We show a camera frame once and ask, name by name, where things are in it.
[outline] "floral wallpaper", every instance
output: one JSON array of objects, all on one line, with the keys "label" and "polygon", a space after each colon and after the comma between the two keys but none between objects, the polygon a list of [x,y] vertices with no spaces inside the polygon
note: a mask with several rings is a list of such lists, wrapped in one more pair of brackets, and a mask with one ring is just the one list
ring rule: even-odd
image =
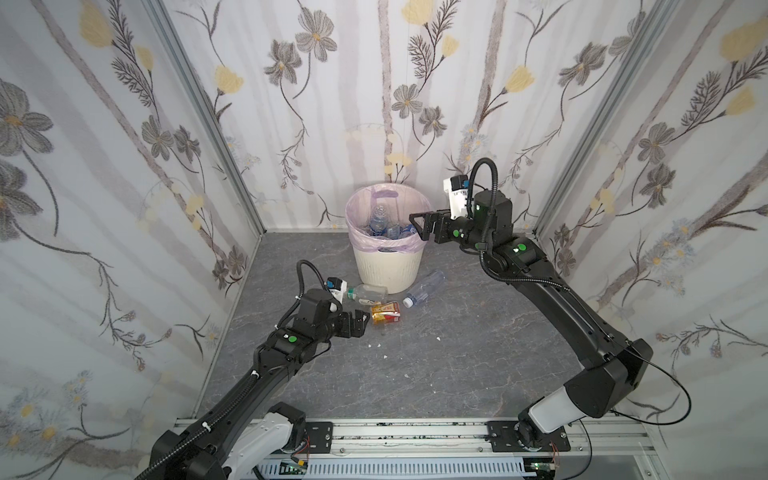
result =
[{"label": "floral wallpaper", "polygon": [[[763,478],[768,415],[768,9],[681,2],[539,237],[603,318],[645,338],[693,396],[650,426],[677,480]],[[618,409],[672,422],[648,369]],[[712,455],[728,451],[727,455]]]},{"label": "floral wallpaper", "polygon": [[133,478],[194,409],[257,238],[171,65],[140,4],[0,5],[4,476]]},{"label": "floral wallpaper", "polygon": [[442,178],[488,156],[518,225],[532,230],[653,8],[164,3],[266,226],[294,229],[346,227],[349,196],[381,182],[410,184],[446,207]]}]

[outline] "black mounting plate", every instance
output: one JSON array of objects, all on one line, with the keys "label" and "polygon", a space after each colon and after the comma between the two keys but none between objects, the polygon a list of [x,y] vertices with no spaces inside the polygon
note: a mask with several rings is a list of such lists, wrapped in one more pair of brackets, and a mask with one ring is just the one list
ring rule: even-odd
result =
[{"label": "black mounting plate", "polygon": [[306,434],[310,438],[310,454],[331,453],[332,422],[307,422]]},{"label": "black mounting plate", "polygon": [[[529,452],[518,443],[518,437],[515,434],[516,424],[517,421],[494,421],[486,424],[488,426],[488,441],[494,452]],[[565,436],[565,428],[560,427],[545,438],[548,441],[541,447],[541,450],[538,450],[539,452],[552,452],[550,443],[553,443],[560,452],[571,451],[571,443]]]}]

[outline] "bottle inside trash can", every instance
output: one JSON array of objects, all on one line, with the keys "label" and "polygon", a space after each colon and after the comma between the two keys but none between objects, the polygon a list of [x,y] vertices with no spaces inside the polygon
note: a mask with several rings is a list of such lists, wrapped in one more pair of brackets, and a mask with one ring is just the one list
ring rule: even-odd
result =
[{"label": "bottle inside trash can", "polygon": [[412,286],[406,297],[402,300],[402,304],[411,308],[412,306],[421,305],[430,296],[445,283],[445,274],[440,270],[435,270],[430,273],[419,285]]},{"label": "bottle inside trash can", "polygon": [[386,213],[386,207],[383,205],[374,206],[371,210],[371,223],[369,224],[373,233],[375,235],[383,235],[388,223],[389,216]]},{"label": "bottle inside trash can", "polygon": [[346,297],[357,300],[361,305],[380,305],[384,303],[387,289],[385,286],[361,284],[346,291]]}]

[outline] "gray marble floor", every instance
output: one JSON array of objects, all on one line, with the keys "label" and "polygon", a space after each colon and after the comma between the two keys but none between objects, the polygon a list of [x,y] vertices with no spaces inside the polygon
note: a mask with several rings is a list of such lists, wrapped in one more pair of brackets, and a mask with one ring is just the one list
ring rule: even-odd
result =
[{"label": "gray marble floor", "polygon": [[[253,259],[202,412],[244,374],[253,348],[293,302],[295,264],[302,258],[324,276],[359,283],[345,233],[268,233]],[[276,392],[274,402],[288,402],[315,418],[515,416],[581,370],[536,307],[488,278],[477,257],[453,243],[430,242],[417,281],[438,268],[448,277],[439,295],[403,309],[400,323],[370,325],[361,339],[335,339],[330,352]],[[311,274],[305,278],[308,286],[316,284]]]}]

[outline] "wallpaper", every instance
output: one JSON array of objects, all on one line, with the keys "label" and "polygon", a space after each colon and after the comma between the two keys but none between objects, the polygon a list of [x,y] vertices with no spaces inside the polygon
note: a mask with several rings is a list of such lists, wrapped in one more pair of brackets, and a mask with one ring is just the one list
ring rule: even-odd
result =
[{"label": "wallpaper", "polygon": [[[540,239],[690,390],[689,419],[648,429],[676,480],[765,478],[767,15],[682,2]],[[686,407],[649,368],[618,410],[672,422]]]},{"label": "wallpaper", "polygon": [[[164,0],[268,228],[494,158],[530,230],[653,2]],[[479,183],[488,183],[486,173]]]},{"label": "wallpaper", "polygon": [[0,464],[133,478],[257,238],[141,4],[0,5]]}]

